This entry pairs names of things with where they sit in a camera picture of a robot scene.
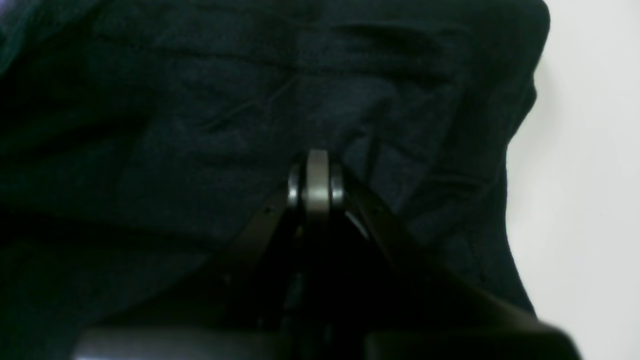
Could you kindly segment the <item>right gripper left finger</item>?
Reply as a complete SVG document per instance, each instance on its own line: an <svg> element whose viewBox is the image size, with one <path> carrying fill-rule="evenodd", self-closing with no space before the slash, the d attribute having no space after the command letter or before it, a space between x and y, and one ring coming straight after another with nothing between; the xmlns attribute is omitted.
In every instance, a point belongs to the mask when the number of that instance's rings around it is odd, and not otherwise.
<svg viewBox="0 0 640 360"><path fill-rule="evenodd" d="M102 322L106 328L259 329L279 323L289 285L293 237L301 223L301 167L240 234L166 291Z"/></svg>

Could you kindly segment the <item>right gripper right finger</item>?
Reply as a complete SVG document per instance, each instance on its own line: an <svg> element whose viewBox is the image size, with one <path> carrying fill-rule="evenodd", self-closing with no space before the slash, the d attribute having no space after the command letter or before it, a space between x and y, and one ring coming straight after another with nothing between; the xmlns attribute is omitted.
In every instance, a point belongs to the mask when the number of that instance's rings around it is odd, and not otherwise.
<svg viewBox="0 0 640 360"><path fill-rule="evenodd" d="M578 360L551 325L469 284L418 248L379 196L330 166L332 213L363 285L362 360Z"/></svg>

